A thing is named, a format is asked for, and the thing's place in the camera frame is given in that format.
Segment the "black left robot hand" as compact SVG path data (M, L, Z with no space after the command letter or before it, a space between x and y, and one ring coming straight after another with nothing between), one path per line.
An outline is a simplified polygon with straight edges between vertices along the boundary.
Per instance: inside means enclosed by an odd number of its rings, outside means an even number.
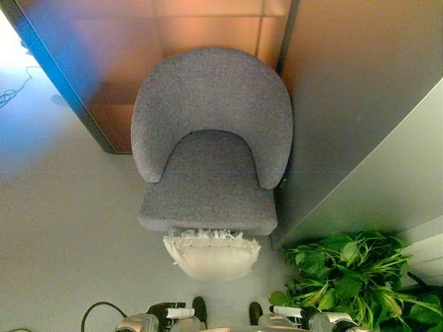
M169 331L175 320L195 315L195 310L186 307L185 302L161 302L148 308L147 314L155 315L159 321L159 331Z

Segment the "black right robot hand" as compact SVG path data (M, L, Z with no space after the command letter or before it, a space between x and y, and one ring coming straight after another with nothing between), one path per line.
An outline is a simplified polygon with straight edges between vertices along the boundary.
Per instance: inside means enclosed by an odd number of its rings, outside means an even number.
M295 308L288 306L271 305L269 310L272 314L287 317L291 322L295 323L297 327L302 329L309 328L309 320L319 314L320 311L314 307Z

